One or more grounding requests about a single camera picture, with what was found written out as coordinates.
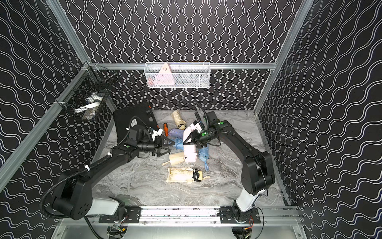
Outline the pink sleeved umbrella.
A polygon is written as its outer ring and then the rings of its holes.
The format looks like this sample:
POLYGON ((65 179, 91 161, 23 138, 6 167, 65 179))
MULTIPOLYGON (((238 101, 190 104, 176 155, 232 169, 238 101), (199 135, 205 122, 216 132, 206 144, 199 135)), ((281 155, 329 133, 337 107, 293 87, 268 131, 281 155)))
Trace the pink sleeved umbrella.
MULTIPOLYGON (((190 134, 197 129, 194 124, 191 124, 188 126, 183 133, 183 142, 191 142, 191 139, 187 138, 190 136, 190 134)), ((184 145, 184 161, 185 163, 194 163, 197 159, 197 150, 196 146, 194 144, 188 144, 184 145)))

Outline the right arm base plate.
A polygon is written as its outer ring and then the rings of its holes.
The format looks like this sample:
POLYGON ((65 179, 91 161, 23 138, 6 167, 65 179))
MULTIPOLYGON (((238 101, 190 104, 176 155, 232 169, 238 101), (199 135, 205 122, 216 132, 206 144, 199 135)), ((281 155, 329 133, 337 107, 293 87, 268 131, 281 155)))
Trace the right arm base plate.
POLYGON ((261 223, 258 209, 252 208, 246 212, 236 206, 222 206, 217 213, 222 224, 259 224, 261 223))

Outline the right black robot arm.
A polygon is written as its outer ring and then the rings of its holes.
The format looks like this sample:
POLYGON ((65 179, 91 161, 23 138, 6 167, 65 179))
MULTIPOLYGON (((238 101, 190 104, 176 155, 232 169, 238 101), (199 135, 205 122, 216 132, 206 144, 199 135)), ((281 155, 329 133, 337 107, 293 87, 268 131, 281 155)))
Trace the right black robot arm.
POLYGON ((226 144, 242 163, 241 183, 243 190, 235 200, 234 207, 240 212, 248 212, 255 206, 261 193, 266 192, 276 181, 272 156, 251 146, 226 120, 219 120, 215 112, 204 114, 206 126, 193 129, 186 134, 184 146, 207 147, 218 139, 226 144))

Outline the light blue umbrella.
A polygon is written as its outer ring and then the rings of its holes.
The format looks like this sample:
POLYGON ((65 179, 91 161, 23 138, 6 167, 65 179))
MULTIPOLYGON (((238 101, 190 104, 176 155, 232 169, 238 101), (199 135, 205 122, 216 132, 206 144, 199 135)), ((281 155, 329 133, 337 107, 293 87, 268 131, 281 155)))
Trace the light blue umbrella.
POLYGON ((209 166, 208 166, 209 157, 210 157, 210 154, 209 154, 208 145, 207 145, 207 147, 203 147, 203 148, 199 149, 199 159, 204 163, 206 171, 209 171, 209 166))

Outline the beige umbrella with wooden handle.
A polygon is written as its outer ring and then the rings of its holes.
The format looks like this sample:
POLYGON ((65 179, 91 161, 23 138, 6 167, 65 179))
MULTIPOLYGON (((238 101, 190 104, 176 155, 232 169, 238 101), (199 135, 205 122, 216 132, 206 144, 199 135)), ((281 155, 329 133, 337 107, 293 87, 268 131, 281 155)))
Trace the beige umbrella with wooden handle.
POLYGON ((188 183, 201 182, 209 179, 210 176, 203 175, 203 172, 192 168, 168 168, 168 183, 188 183))

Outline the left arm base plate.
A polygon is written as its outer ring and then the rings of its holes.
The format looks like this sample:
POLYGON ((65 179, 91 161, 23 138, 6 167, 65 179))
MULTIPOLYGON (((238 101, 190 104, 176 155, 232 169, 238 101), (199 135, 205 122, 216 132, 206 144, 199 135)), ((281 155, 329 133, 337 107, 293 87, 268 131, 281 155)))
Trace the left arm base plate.
POLYGON ((141 211, 142 208, 139 206, 125 206, 123 210, 118 209, 112 216, 101 215, 98 222, 101 224, 137 224, 141 217, 141 211))

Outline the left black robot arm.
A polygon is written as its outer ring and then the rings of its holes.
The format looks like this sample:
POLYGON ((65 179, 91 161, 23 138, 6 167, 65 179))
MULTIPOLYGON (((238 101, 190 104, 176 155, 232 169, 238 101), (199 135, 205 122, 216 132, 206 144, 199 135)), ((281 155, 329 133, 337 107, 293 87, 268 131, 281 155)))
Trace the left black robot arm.
POLYGON ((122 140, 98 161, 71 173, 63 173, 42 196, 39 210, 52 219, 79 220, 88 216, 105 215, 120 222, 126 217, 125 203, 113 198, 95 198, 92 188, 117 168, 138 158, 141 153, 163 156, 170 153, 175 142, 160 129, 142 125, 126 129, 122 140))

